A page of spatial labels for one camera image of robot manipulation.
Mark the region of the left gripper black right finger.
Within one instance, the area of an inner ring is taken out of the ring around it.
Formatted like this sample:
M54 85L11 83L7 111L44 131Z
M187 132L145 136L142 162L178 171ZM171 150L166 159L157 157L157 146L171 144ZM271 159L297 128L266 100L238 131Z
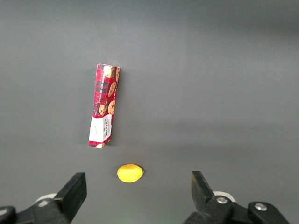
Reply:
M272 204L253 201L240 206L228 193L212 191L200 171L192 171L192 198L196 212L185 224L288 224L289 221Z

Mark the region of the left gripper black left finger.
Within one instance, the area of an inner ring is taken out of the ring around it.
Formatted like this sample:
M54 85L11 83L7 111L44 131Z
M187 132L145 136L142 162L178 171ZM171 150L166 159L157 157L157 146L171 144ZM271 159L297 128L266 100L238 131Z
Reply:
M58 193L38 198L27 209L1 206L2 224L70 224L87 196L84 172L77 172Z

